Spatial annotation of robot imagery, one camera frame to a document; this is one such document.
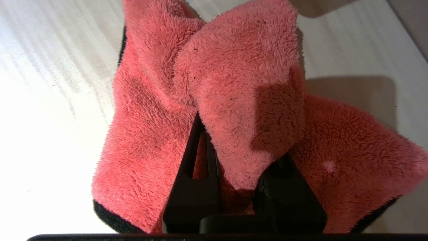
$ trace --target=folded cloth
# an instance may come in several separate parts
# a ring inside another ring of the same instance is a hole
[[[116,112],[92,184],[95,210],[118,231],[161,231],[197,111],[229,213],[248,211],[261,173],[286,152],[326,210],[325,232],[361,231],[428,175],[427,154],[370,114],[305,94],[288,1],[250,1],[209,23],[182,0],[123,5]]]

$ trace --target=white surface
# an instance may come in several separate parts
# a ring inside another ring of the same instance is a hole
[[[189,2],[209,21],[245,0]],[[428,64],[385,1],[350,2],[299,17],[309,90],[358,105],[427,149]],[[114,113],[122,27],[119,0],[0,0],[4,240],[112,232],[92,210],[90,185]],[[427,190],[369,231],[428,232]]]

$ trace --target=pink microfiber cloth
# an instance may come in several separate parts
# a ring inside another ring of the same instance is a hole
[[[248,212],[260,175],[287,152],[327,213],[326,233],[361,229],[427,176],[420,147],[357,108],[306,95],[288,1],[250,1],[209,23],[182,0],[123,5],[116,113],[92,185],[116,230],[161,231],[197,111],[228,213]]]

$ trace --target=black fleece edge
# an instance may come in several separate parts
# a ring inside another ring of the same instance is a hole
[[[126,46],[126,26],[123,28],[122,47],[119,54],[118,66],[122,62],[123,53],[125,52]],[[397,202],[398,198],[389,200],[382,207],[372,211],[369,215],[358,221],[352,228],[351,233],[362,233],[367,227],[369,227],[378,217],[380,217],[390,206]],[[140,228],[132,225],[130,222],[124,220],[119,215],[116,215],[103,207],[94,200],[94,211],[97,216],[105,222],[108,226],[119,233],[144,233]]]

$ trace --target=fuzzy pile texture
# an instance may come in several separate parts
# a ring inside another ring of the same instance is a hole
[[[148,233],[161,215],[200,113],[222,168],[222,204],[250,207],[261,173],[286,152],[327,212],[325,232],[409,193],[427,154],[355,107],[306,95],[296,9],[247,2],[205,23],[182,0],[124,0],[127,44],[116,112],[92,193]]]

